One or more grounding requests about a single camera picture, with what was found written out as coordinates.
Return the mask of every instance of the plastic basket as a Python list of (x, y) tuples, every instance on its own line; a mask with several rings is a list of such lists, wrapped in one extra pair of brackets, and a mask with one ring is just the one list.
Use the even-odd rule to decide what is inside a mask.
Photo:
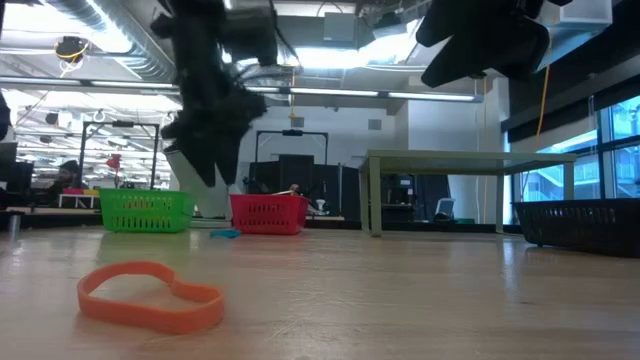
[(525, 239), (604, 255), (639, 257), (640, 200), (514, 203)]
[(100, 189), (102, 220), (109, 231), (176, 233), (193, 216), (193, 196), (177, 191)]
[(84, 190), (67, 188), (67, 189), (62, 189), (62, 193), (65, 195), (84, 195)]
[(246, 234), (294, 235), (304, 228), (309, 200), (291, 195), (231, 195), (233, 225)]

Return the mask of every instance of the black basket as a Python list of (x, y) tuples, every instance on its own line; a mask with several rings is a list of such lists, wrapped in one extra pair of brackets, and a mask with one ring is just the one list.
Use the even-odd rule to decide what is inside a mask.
[(640, 200), (513, 204), (525, 239), (604, 255), (640, 257)]

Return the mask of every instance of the orange rubber band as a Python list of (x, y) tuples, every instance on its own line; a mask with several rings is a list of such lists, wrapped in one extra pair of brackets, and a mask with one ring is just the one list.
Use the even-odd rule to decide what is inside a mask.
[[(183, 311), (128, 304), (91, 296), (105, 281), (118, 275), (150, 275), (166, 282), (177, 297), (204, 303)], [(80, 310), (88, 317), (112, 323), (189, 334), (217, 325), (224, 312), (224, 297), (214, 288), (180, 280), (175, 271), (151, 261), (130, 261), (97, 269), (78, 282)]]

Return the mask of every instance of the ceiling pipe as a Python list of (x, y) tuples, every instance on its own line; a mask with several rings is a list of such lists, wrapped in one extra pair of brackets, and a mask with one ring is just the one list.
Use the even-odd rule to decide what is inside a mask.
[(105, 32), (108, 21), (115, 24), (133, 44), (118, 61), (144, 81), (171, 82), (175, 66), (151, 35), (115, 0), (46, 0), (61, 13), (76, 19), (96, 32)]

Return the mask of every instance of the desk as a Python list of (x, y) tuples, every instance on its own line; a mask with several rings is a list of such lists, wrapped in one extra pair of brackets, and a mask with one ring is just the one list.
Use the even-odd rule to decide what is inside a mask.
[[(369, 150), (360, 166), (360, 216), (362, 230), (369, 231), (371, 199), (371, 236), (382, 234), (380, 175), (483, 175), (497, 177), (496, 230), (502, 232), (504, 176), (564, 166), (564, 183), (573, 184), (573, 154), (477, 153), (457, 151)], [(572, 200), (573, 186), (564, 187), (564, 199)]]
[[(232, 241), (209, 233), (23, 231), (0, 259), (1, 358), (640, 359), (637, 259), (495, 234), (389, 232), (378, 242), (344, 230)], [(224, 289), (222, 323), (171, 336), (80, 314), (78, 280), (129, 260)], [(149, 276), (119, 276), (93, 294), (194, 305)]]
[(99, 195), (84, 195), (84, 194), (60, 194), (60, 198), (58, 199), (58, 207), (62, 207), (62, 198), (65, 197), (70, 197), (70, 198), (76, 198), (76, 208), (78, 207), (78, 199), (79, 198), (89, 198), (91, 199), (91, 204), (90, 204), (90, 208), (93, 209), (93, 200), (95, 200), (96, 198), (100, 198)]

